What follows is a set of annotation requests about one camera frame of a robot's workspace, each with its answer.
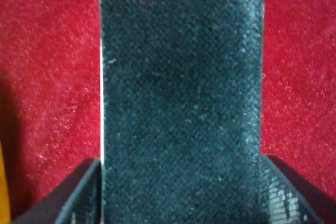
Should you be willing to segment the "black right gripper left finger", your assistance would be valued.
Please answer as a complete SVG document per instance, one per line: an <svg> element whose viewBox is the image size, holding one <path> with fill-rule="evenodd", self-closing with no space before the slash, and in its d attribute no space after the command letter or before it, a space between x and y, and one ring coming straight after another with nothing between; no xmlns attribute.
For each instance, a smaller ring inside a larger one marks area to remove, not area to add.
<svg viewBox="0 0 336 224"><path fill-rule="evenodd" d="M100 223L101 162L85 159L43 200L11 223Z"/></svg>

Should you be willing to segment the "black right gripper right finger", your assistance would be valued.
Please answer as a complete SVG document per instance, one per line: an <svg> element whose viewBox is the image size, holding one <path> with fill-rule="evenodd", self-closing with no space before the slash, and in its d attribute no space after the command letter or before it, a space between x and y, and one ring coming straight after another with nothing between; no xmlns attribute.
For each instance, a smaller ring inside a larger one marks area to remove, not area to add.
<svg viewBox="0 0 336 224"><path fill-rule="evenodd" d="M335 199L282 159L260 159L259 223L335 223Z"/></svg>

